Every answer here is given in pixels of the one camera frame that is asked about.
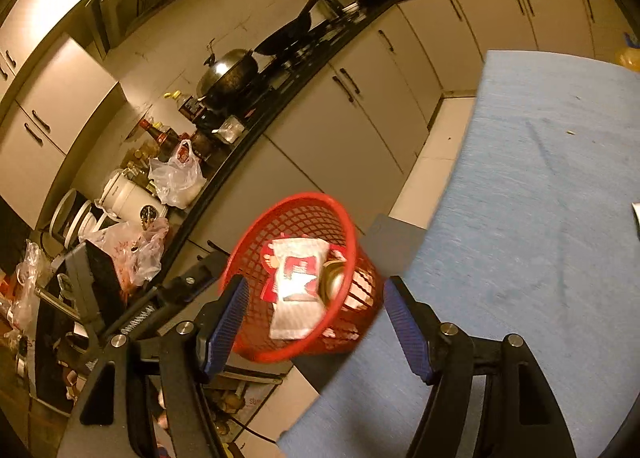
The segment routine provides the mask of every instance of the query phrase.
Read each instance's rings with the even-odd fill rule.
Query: basket rim
[[[222,275],[222,278],[220,279],[220,293],[224,291],[226,285],[233,277],[229,275],[230,269],[232,263],[239,256],[239,251],[245,244],[245,241],[247,241],[247,239],[249,238],[252,238],[254,232],[261,230],[262,225],[267,221],[267,219],[271,221],[270,218],[272,218],[275,214],[280,214],[281,212],[290,209],[290,207],[294,205],[295,202],[309,201],[320,202],[321,204],[327,206],[335,213],[335,215],[338,216],[338,219],[340,221],[340,226],[342,227],[342,232],[345,239],[344,248],[346,256],[340,291],[331,301],[331,304],[329,305],[329,308],[327,308],[322,320],[303,339],[290,342],[286,346],[284,346],[284,348],[264,351],[252,351],[236,341],[234,350],[245,359],[249,359],[254,362],[278,362],[300,355],[311,343],[318,339],[318,337],[322,336],[324,331],[332,324],[332,322],[334,322],[334,320],[338,317],[338,314],[340,313],[340,310],[342,309],[347,296],[349,295],[351,289],[351,281],[353,279],[353,273],[356,266],[356,257],[358,253],[355,226],[351,221],[351,218],[349,217],[347,211],[344,209],[340,202],[327,194],[314,192],[298,193],[294,194],[293,196],[289,196],[284,200],[281,200],[280,202],[276,203],[276,205],[263,212],[260,217],[255,222],[253,222],[251,226],[249,226],[244,235],[236,244],[231,255],[229,255],[225,271]]]

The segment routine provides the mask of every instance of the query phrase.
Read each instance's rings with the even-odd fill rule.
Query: blue gripper pad
[[[423,382],[429,382],[433,376],[433,369],[429,362],[429,345],[422,335],[409,305],[402,298],[391,279],[387,279],[385,282],[384,297],[386,312],[389,314],[389,319],[391,319],[396,337],[402,346],[404,357],[409,363],[409,368]]]
[[[223,302],[224,295],[215,301]],[[234,340],[244,319],[246,307],[249,303],[249,286],[244,278],[228,300],[226,308],[220,316],[213,335],[207,340],[206,358],[202,370],[208,377],[221,373],[231,353]]]

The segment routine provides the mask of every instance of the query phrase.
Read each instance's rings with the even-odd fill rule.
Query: frying pan
[[[311,29],[311,14],[309,12],[317,2],[318,0],[308,0],[296,19],[289,21],[262,41],[255,51],[262,55],[277,55],[304,37]]]

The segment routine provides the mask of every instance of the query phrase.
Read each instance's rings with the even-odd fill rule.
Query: black countertop
[[[327,64],[343,47],[351,42],[360,32],[366,29],[376,18],[384,14],[393,5],[405,0],[381,0],[377,5],[368,6],[364,12],[365,17],[357,23],[345,25],[331,40],[325,41],[313,50],[312,56],[282,85],[274,90],[266,102],[259,105],[252,119],[247,124],[247,132],[234,147],[227,159],[222,163],[215,175],[209,180],[206,187],[198,197],[173,239],[166,247],[162,256],[162,270],[151,282],[152,286],[159,286],[174,263],[180,249],[187,241],[191,231],[198,220],[224,185],[242,158],[247,154],[256,140],[267,130],[278,114],[284,110],[287,104],[304,88],[304,86]]]

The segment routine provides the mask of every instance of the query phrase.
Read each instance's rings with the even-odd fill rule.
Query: kitchen counter
[[[190,207],[183,219],[172,242],[166,248],[162,257],[162,270],[152,281],[153,286],[162,283],[171,265],[175,261],[181,247],[187,241],[190,232],[214,199],[225,181],[238,166],[251,146],[267,130],[278,114],[286,107],[298,92],[334,57],[343,47],[349,44],[360,32],[364,31],[373,21],[384,14],[393,5],[406,0],[381,0],[377,5],[366,10],[366,16],[358,23],[348,23],[337,35],[326,41],[313,52],[311,59],[304,67],[295,73],[277,90],[273,91],[269,99],[262,102],[252,115],[245,136],[237,142],[230,156],[217,170],[213,178],[207,183],[197,201]]]
[[[640,76],[619,66],[491,52],[449,186],[403,276],[443,322],[524,337],[579,458],[602,452],[640,387],[638,99]],[[471,456],[479,423],[476,378],[459,456]],[[404,457],[429,392],[382,312],[279,445],[287,456]]]

